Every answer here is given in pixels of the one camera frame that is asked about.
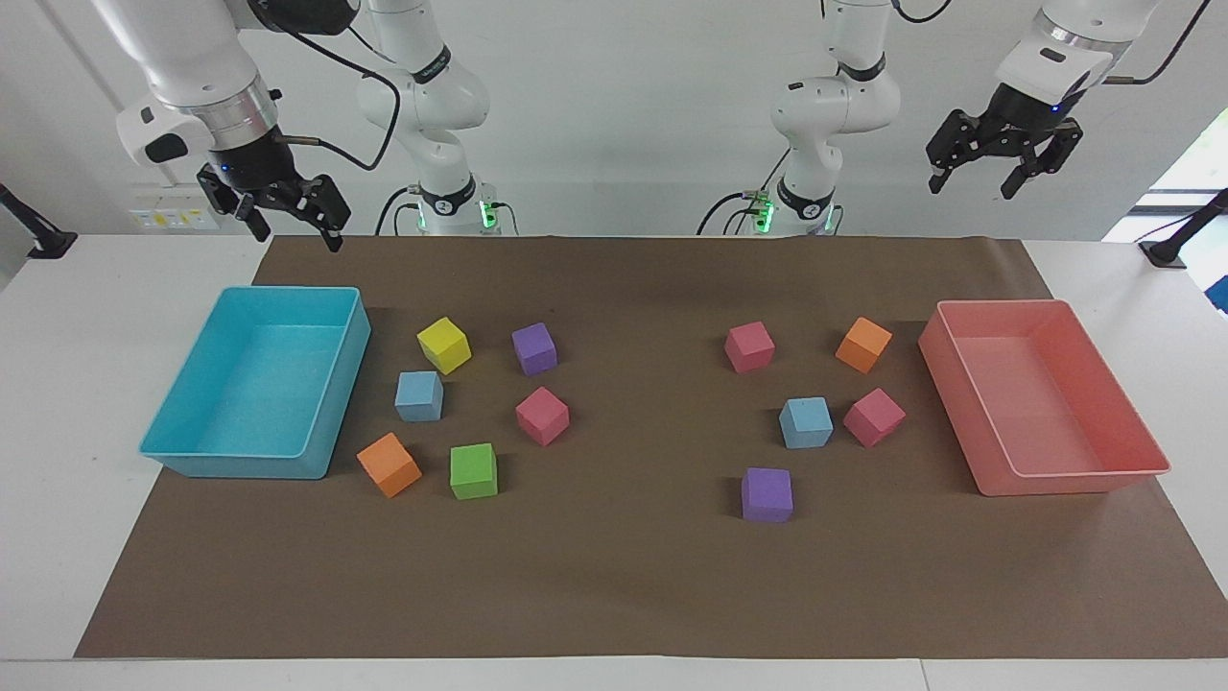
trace orange cube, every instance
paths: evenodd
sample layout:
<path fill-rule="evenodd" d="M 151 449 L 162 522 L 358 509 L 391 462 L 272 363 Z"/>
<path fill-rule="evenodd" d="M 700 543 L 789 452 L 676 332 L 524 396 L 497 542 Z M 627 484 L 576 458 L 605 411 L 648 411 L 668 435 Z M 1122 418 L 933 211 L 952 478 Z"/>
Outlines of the orange cube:
<path fill-rule="evenodd" d="M 869 374 L 890 340 L 890 330 L 866 317 L 857 317 L 852 328 L 849 329 L 849 334 L 840 342 L 836 358 L 861 374 Z"/>
<path fill-rule="evenodd" d="M 359 452 L 359 463 L 389 500 L 422 477 L 414 458 L 391 432 Z"/>

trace plastic bin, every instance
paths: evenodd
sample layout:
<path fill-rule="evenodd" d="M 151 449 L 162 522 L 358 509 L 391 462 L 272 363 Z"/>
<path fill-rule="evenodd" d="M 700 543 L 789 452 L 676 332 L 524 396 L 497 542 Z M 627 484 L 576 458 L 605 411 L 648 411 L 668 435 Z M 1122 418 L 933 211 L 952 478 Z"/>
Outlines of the plastic bin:
<path fill-rule="evenodd" d="M 189 477 L 323 477 L 370 335 L 355 287 L 227 287 L 140 453 Z"/>
<path fill-rule="evenodd" d="M 1110 492 L 1169 470 L 1066 302 L 939 302 L 920 344 L 982 495 Z"/>

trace green cube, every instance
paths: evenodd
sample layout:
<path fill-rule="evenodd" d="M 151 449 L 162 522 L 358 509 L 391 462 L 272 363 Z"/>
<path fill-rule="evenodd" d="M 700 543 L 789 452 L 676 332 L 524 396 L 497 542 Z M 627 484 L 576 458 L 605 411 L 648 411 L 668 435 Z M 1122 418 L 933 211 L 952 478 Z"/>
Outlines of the green cube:
<path fill-rule="evenodd" d="M 499 464 L 490 444 L 452 449 L 452 493 L 457 500 L 499 495 Z"/>

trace black cable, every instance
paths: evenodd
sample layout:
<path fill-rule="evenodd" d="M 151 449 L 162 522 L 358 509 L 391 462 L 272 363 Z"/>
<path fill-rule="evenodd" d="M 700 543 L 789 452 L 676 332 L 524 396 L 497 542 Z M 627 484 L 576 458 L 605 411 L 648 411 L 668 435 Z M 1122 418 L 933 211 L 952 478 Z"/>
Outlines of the black cable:
<path fill-rule="evenodd" d="M 835 207 L 831 209 L 831 212 L 835 214 L 836 211 L 840 211 L 840 220 L 837 220 L 831 226 L 831 237 L 835 237 L 835 236 L 840 234 L 840 226 L 844 225 L 844 215 L 845 215 L 844 206 L 841 206 L 840 204 L 836 204 Z"/>
<path fill-rule="evenodd" d="M 729 214 L 729 218 L 727 221 L 725 221 L 725 230 L 721 231 L 721 234 L 728 234 L 729 233 L 729 226 L 733 225 L 733 218 L 736 218 L 738 216 L 743 216 L 743 215 L 747 215 L 747 216 L 754 215 L 754 211 L 748 211 L 745 209 L 738 209 L 737 211 L 733 211 L 732 214 Z"/>
<path fill-rule="evenodd" d="M 384 201 L 384 207 L 383 207 L 383 210 L 379 211 L 379 220 L 376 221 L 376 237 L 379 237 L 379 231 L 383 228 L 383 220 L 388 215 L 388 209 L 392 207 L 392 203 L 395 201 L 398 196 L 400 196 L 402 194 L 404 194 L 406 191 L 409 191 L 409 187 L 402 187 L 397 191 L 393 191 L 388 196 L 388 200 Z"/>
<path fill-rule="evenodd" d="M 1194 217 L 1194 214 L 1190 214 L 1190 215 L 1187 215 L 1187 216 L 1184 216 L 1184 217 L 1180 217 L 1180 218 L 1176 218 L 1176 220 L 1175 220 L 1175 221 L 1173 221 L 1173 222 L 1167 222 L 1167 223 L 1164 223 L 1164 225 L 1162 225 L 1162 226 L 1159 226 L 1159 227 L 1157 227 L 1157 228 L 1154 228 L 1154 230 L 1148 230 L 1147 232 L 1144 232 L 1144 233 L 1140 234 L 1138 237 L 1136 237 L 1136 238 L 1135 238 L 1135 241 L 1133 241 L 1133 243 L 1135 243 L 1135 244 L 1138 244 L 1138 243 L 1140 243 L 1140 242 L 1142 242 L 1143 239 L 1147 239 L 1148 237 L 1151 237 L 1152 234 L 1156 234 L 1157 232 L 1159 232 L 1159 231 L 1164 230 L 1165 227 L 1173 227 L 1174 225 L 1176 225 L 1176 223 L 1179 223 L 1179 222 L 1185 222 L 1185 221 L 1187 221 L 1187 220 L 1192 218 L 1192 217 Z"/>
<path fill-rule="evenodd" d="M 720 201 L 712 204 L 712 207 L 709 209 L 707 214 L 704 215 L 704 220 L 700 221 L 699 230 L 695 231 L 695 234 L 704 234 L 704 226 L 707 225 L 707 221 L 712 220 L 712 216 L 716 215 L 716 211 L 720 210 L 721 206 L 728 204 L 729 201 L 733 201 L 734 199 L 742 199 L 742 191 L 734 191 L 733 194 L 727 194 L 722 196 Z"/>
<path fill-rule="evenodd" d="M 892 0 L 892 6 L 895 7 L 895 14 L 898 14 L 904 21 L 915 25 L 923 25 L 926 22 L 932 22 L 933 20 L 938 18 L 939 15 L 946 12 L 947 7 L 950 6 L 950 0 L 943 0 L 942 6 L 935 10 L 933 14 L 927 17 L 914 17 L 909 15 L 907 12 L 904 11 L 904 7 L 900 6 L 900 0 Z"/>
<path fill-rule="evenodd" d="M 397 206 L 395 211 L 392 212 L 392 233 L 395 237 L 400 237 L 400 227 L 397 225 L 397 222 L 400 220 L 400 212 L 404 211 L 405 209 L 418 209 L 418 203 L 409 201 L 406 204 L 402 204 L 400 206 Z"/>
<path fill-rule="evenodd" d="M 384 152 L 388 151 L 388 144 L 392 142 L 392 133 L 393 133 L 393 130 L 397 129 L 397 118 L 400 117 L 400 90 L 397 88 L 397 85 L 393 83 L 392 81 L 389 81 L 383 75 L 376 74 L 376 72 L 368 70 L 367 68 L 363 68 L 362 65 L 360 65 L 357 63 L 346 60 L 345 58 L 338 55 L 336 53 L 333 53 L 328 48 L 324 48 L 319 43 L 316 43 L 314 41 L 309 39 L 309 38 L 306 38 L 305 36 L 300 34 L 298 32 L 293 32 L 293 31 L 289 31 L 289 29 L 282 29 L 282 31 L 285 31 L 295 41 L 297 41 L 297 42 L 302 43 L 303 45 L 311 48 L 312 50 L 319 53 L 321 55 L 324 55 L 325 58 L 330 58 L 332 60 L 335 60 L 335 61 L 338 61 L 338 63 L 340 63 L 340 64 L 350 68 L 351 70 L 361 74 L 363 77 L 371 77 L 371 79 L 375 79 L 375 80 L 378 80 L 378 81 L 383 82 L 384 86 L 387 86 L 388 88 L 392 90 L 393 99 L 395 101 L 395 104 L 393 106 L 393 110 L 392 110 L 392 119 L 388 120 L 388 128 L 384 131 L 383 144 L 379 145 L 379 152 L 376 153 L 375 160 L 371 161 L 370 163 L 363 163 L 362 161 L 357 160 L 354 155 L 351 155 L 349 151 L 345 151 L 340 146 L 336 146 L 335 144 L 333 144 L 330 141 L 325 141 L 325 140 L 323 140 L 323 139 L 321 139 L 318 136 L 290 136 L 290 135 L 287 135 L 287 136 L 284 136 L 282 139 L 286 142 L 289 142 L 289 144 L 301 144 L 301 145 L 305 145 L 305 146 L 323 146 L 324 149 L 328 149 L 329 151 L 332 151 L 332 152 L 334 152 L 334 153 L 344 157 L 345 160 L 350 161 L 351 163 L 354 163 L 355 166 L 359 166 L 360 168 L 362 168 L 365 171 L 373 171 L 373 169 L 376 169 L 376 167 L 379 164 L 379 162 L 383 161 Z"/>
<path fill-rule="evenodd" d="M 1211 0 L 1202 0 L 1202 4 L 1199 5 L 1197 10 L 1195 10 L 1194 16 L 1190 17 L 1190 23 L 1185 25 L 1185 31 L 1181 32 L 1181 37 L 1176 39 L 1176 43 L 1173 44 L 1173 49 L 1169 50 L 1168 58 L 1164 58 L 1164 61 L 1160 63 L 1159 68 L 1157 68 L 1156 71 L 1152 72 L 1149 77 L 1135 79 L 1132 76 L 1110 76 L 1109 79 L 1104 80 L 1104 83 L 1113 83 L 1117 86 L 1146 86 L 1156 81 L 1156 77 L 1164 74 L 1164 70 L 1168 69 L 1168 65 L 1170 65 L 1173 63 L 1173 59 L 1176 58 L 1176 54 L 1181 52 L 1181 47 L 1185 45 L 1185 39 L 1189 38 L 1190 33 L 1194 32 L 1194 27 L 1199 25 L 1199 20 L 1202 18 L 1202 14 L 1207 11 L 1208 5 L 1211 5 Z"/>
<path fill-rule="evenodd" d="M 512 230 L 516 231 L 516 237 L 521 236 L 521 223 L 516 221 L 516 209 L 512 207 L 507 201 L 495 201 L 490 205 L 491 209 L 507 209 L 507 212 L 512 214 Z"/>
<path fill-rule="evenodd" d="M 345 27 L 345 31 L 348 31 L 348 32 L 350 32 L 351 34 L 354 34 L 354 38 L 357 38 L 357 39 L 359 39 L 359 43 L 361 43 L 361 44 L 362 44 L 362 45 L 363 45 L 363 47 L 365 47 L 365 48 L 366 48 L 367 50 L 371 50 L 371 53 L 372 53 L 372 54 L 373 54 L 375 56 L 377 56 L 377 58 L 379 58 L 379 59 L 382 59 L 382 60 L 387 60 L 387 61 L 389 61 L 389 63 L 393 63 L 393 64 L 395 64 L 395 61 L 394 61 L 394 60 L 393 60 L 392 58 L 389 58 L 388 55 L 384 55 L 384 54 L 383 54 L 383 53 L 381 53 L 379 50 L 376 50 L 376 47 L 375 47 L 375 45 L 372 45 L 372 44 L 371 44 L 371 42 L 370 42 L 370 41 L 367 41 L 366 38 L 362 38 L 362 34 L 361 34 L 361 33 L 359 33 L 357 31 L 355 31 L 355 28 L 354 28 L 352 26 L 348 26 L 348 27 Z"/>
<path fill-rule="evenodd" d="M 768 190 L 768 185 L 771 183 L 771 178 L 776 177 L 776 172 L 780 171 L 780 167 L 785 164 L 785 158 L 788 157 L 790 151 L 792 151 L 792 149 L 785 149 L 785 152 L 781 153 L 780 160 L 776 161 L 776 164 L 772 167 L 771 172 L 768 173 L 766 178 L 764 178 L 764 183 L 759 185 L 759 193 L 755 194 L 756 198 L 759 196 L 759 194 L 763 194 L 764 191 Z M 748 211 L 753 211 L 754 210 L 755 201 L 758 201 L 756 198 L 752 198 L 750 203 L 747 204 L 747 210 Z M 737 230 L 733 231 L 733 234 L 742 234 L 742 221 L 744 221 L 744 220 L 747 220 L 747 216 L 742 216 L 738 220 L 738 227 L 737 227 Z"/>

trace purple cube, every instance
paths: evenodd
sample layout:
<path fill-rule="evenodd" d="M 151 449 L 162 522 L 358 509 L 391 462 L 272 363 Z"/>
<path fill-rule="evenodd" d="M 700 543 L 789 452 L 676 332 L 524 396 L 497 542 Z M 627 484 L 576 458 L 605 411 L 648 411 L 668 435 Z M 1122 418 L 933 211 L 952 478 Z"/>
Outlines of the purple cube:
<path fill-rule="evenodd" d="M 513 331 L 512 345 L 516 347 L 516 358 L 521 362 L 524 377 L 559 367 L 559 353 L 554 350 L 554 340 L 542 322 Z"/>
<path fill-rule="evenodd" d="M 785 523 L 793 515 L 793 484 L 787 470 L 747 469 L 742 479 L 742 518 Z"/>

